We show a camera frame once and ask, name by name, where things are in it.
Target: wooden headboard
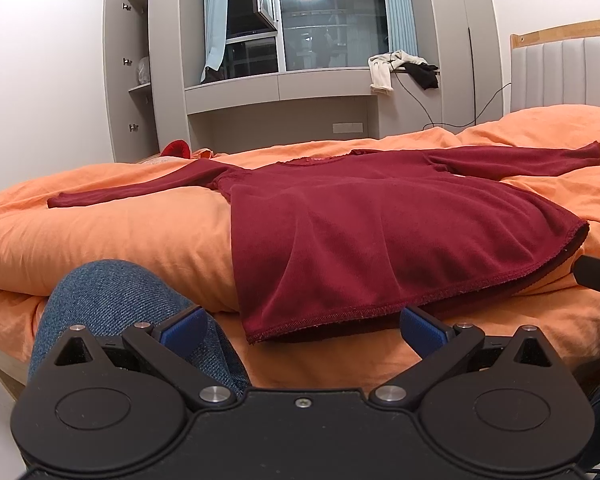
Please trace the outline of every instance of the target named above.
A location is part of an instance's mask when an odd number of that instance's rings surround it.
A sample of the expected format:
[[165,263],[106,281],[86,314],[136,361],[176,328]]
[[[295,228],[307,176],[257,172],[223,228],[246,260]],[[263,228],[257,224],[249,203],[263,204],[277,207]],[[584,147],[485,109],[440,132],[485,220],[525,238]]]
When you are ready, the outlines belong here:
[[511,35],[511,111],[600,106],[600,20]]
[[593,38],[600,36],[600,20],[593,22],[571,23],[560,27],[546,28],[519,36],[511,35],[511,49],[521,46],[532,46],[552,41],[577,40],[579,38]]

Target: red sweater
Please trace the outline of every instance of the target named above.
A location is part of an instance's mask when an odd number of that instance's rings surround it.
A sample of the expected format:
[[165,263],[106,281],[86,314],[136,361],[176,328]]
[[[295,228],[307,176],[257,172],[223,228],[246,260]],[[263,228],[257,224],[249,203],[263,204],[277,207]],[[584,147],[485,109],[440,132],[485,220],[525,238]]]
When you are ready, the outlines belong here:
[[597,164],[598,142],[579,150],[354,150],[256,170],[201,159],[144,184],[62,193],[48,205],[179,186],[218,190],[231,203],[235,285],[247,339],[256,342],[406,305],[448,312],[520,290],[571,256],[589,226],[498,180]]

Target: orange duvet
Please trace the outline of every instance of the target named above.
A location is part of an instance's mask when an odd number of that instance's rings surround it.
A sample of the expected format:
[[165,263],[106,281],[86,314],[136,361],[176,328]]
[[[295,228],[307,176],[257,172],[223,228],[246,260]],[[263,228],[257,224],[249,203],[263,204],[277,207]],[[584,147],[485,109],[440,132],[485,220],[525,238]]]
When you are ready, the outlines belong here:
[[[458,136],[434,128],[381,140],[276,146],[217,160],[257,168],[300,156],[342,155],[354,148],[504,144],[573,149],[594,140],[600,142],[600,108],[561,105],[522,110]],[[144,182],[187,163],[88,166],[0,193],[0,349],[26,362],[46,297],[62,276],[89,261],[120,258],[147,267],[214,313],[258,386],[368,390],[417,361],[397,329],[247,345],[232,273],[230,206],[216,192],[185,187],[83,208],[46,207],[46,200],[61,191]],[[539,193],[589,221],[589,236],[574,258],[584,253],[600,257],[600,166],[504,182]],[[539,325],[572,368],[600,358],[600,294],[575,284],[572,261],[517,296],[475,309],[463,320],[493,335],[510,335],[521,324]]]

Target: white cloth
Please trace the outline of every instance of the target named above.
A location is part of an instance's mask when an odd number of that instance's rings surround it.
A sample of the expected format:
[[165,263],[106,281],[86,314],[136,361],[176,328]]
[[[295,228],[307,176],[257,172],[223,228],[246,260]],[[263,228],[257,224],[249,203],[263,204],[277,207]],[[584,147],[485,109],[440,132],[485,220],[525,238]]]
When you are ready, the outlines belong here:
[[374,92],[389,94],[394,91],[391,86],[391,71],[405,63],[420,65],[427,60],[417,56],[411,56],[403,50],[390,54],[378,54],[369,58],[369,70],[371,70],[371,89]]

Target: black cloth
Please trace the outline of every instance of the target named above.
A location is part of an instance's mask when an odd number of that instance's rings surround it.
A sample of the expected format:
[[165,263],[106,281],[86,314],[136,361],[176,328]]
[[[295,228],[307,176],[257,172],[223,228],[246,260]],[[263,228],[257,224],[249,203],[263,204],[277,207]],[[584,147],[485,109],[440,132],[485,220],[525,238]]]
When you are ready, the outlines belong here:
[[413,80],[418,83],[423,90],[426,90],[427,88],[438,88],[438,78],[436,77],[437,66],[428,65],[426,63],[421,63],[420,65],[415,63],[405,63],[403,67],[406,73],[413,77]]

